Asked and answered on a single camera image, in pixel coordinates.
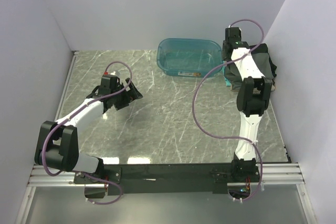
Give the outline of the grey t shirt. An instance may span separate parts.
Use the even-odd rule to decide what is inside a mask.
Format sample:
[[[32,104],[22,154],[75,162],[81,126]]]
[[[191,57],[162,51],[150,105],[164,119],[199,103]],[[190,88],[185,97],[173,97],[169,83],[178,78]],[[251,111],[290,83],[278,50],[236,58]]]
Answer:
[[[268,53],[257,53],[257,54],[251,54],[251,55],[252,55],[252,58],[256,66],[261,71],[261,73],[266,78],[273,80],[274,75],[272,74],[271,65],[269,62],[269,59],[270,59],[269,54]],[[230,82],[232,89],[234,90],[240,89],[242,79],[237,69],[237,66],[234,63],[229,64],[228,66],[225,66],[224,77]]]

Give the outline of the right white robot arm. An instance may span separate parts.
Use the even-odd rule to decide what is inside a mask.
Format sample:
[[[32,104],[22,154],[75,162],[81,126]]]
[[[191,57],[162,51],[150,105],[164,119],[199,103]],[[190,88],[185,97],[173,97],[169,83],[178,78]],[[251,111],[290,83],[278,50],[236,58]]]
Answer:
[[[272,81],[267,79],[255,63],[248,43],[242,41],[241,29],[225,29],[223,59],[234,64],[240,74],[236,105],[240,112],[239,142],[234,154],[230,175],[235,181],[248,181],[259,176],[256,166],[256,144],[260,121],[269,106]]]

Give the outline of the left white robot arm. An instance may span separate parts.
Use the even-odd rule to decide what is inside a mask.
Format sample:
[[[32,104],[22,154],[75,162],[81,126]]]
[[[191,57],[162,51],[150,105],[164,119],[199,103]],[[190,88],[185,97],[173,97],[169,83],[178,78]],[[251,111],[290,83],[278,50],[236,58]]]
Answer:
[[[91,182],[104,179],[101,158],[81,154],[78,137],[110,108],[121,110],[143,96],[130,78],[122,83],[116,74],[105,73],[101,82],[76,109],[56,121],[45,121],[39,131],[34,161],[44,167],[49,176],[61,172],[81,172]]]

